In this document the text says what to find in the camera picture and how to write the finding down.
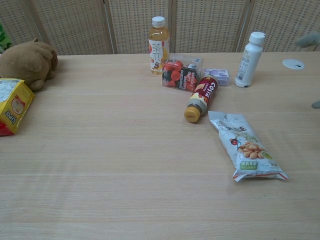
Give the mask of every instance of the round lid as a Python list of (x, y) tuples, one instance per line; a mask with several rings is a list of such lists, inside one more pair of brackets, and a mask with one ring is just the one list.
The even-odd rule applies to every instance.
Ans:
[(266, 34), (264, 34), (263, 32), (254, 31), (250, 35), (249, 42), (252, 44), (262, 45), (264, 44), (265, 38)]
[(155, 28), (162, 28), (166, 24), (166, 19), (163, 16), (154, 16), (152, 18), (152, 26)]
[(173, 80), (173, 81), (178, 81), (178, 80), (180, 80), (180, 72), (178, 72), (178, 71), (173, 71), (173, 72), (171, 73), (171, 80)]
[(184, 111), (184, 118), (190, 123), (198, 121), (200, 116), (201, 112), (194, 106), (189, 106)]

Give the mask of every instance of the table surface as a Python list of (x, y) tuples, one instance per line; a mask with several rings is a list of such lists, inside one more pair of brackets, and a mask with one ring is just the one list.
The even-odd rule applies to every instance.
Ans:
[[(241, 59), (193, 55), (232, 79)], [(186, 122), (191, 93), (162, 87), (147, 54), (60, 56), (18, 134), (0, 138), (0, 239), (319, 239), (319, 59), (263, 53), (251, 87), (216, 92), (210, 110), (244, 114), (289, 175), (237, 183), (208, 114)]]

